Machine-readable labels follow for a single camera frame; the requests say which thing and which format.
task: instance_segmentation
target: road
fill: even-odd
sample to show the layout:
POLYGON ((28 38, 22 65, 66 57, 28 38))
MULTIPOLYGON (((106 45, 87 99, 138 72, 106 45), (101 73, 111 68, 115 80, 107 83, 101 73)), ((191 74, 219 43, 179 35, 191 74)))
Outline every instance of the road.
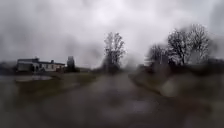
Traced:
POLYGON ((172 100, 136 87, 127 74, 102 76, 92 85, 5 112, 4 117, 0 126, 5 128, 192 127, 189 115, 172 100))

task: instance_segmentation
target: white building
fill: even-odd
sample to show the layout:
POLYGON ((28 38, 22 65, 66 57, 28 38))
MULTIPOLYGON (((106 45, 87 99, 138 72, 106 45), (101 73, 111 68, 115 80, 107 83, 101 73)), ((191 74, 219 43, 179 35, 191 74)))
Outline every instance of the white building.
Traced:
POLYGON ((53 60, 51 62, 39 61, 38 58, 35 59, 18 59, 17 61, 17 71, 19 72, 36 72, 36 71, 47 71, 55 72, 57 69, 62 69, 65 64, 55 63, 53 60))

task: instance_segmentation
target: sky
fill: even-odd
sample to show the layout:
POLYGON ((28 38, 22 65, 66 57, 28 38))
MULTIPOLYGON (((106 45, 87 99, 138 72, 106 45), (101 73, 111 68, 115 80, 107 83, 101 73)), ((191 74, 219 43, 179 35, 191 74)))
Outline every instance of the sky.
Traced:
POLYGON ((143 63, 150 46, 193 23, 217 38, 224 58, 224 0, 0 0, 0 60, 39 57, 96 67, 104 40, 119 32, 123 64, 143 63))

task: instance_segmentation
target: low building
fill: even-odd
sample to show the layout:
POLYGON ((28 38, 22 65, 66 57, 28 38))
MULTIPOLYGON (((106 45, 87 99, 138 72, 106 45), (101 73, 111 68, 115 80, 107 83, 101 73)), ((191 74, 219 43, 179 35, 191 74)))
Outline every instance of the low building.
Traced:
POLYGON ((19 72, 55 72, 64 67, 63 63, 55 63, 53 60, 51 62, 39 61, 39 58, 18 59, 17 61, 17 71, 19 72))

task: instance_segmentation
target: roof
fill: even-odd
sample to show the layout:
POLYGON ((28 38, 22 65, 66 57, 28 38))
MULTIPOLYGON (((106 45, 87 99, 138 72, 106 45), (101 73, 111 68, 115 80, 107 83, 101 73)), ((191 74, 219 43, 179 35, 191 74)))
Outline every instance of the roof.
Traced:
POLYGON ((38 63, 39 63, 39 64, 56 64, 56 65, 65 65, 65 64, 62 64, 62 63, 52 63, 52 62, 47 62, 47 61, 39 61, 38 63))
POLYGON ((48 62, 48 61, 39 61, 38 58, 34 58, 34 59, 18 59, 18 62, 22 61, 22 62, 34 62, 34 63, 38 63, 38 64, 56 64, 56 65, 65 65, 63 63, 55 63, 55 62, 48 62))
POLYGON ((39 59, 38 59, 38 58, 34 58, 34 59, 18 59, 18 61, 38 62, 38 61, 39 61, 39 59))

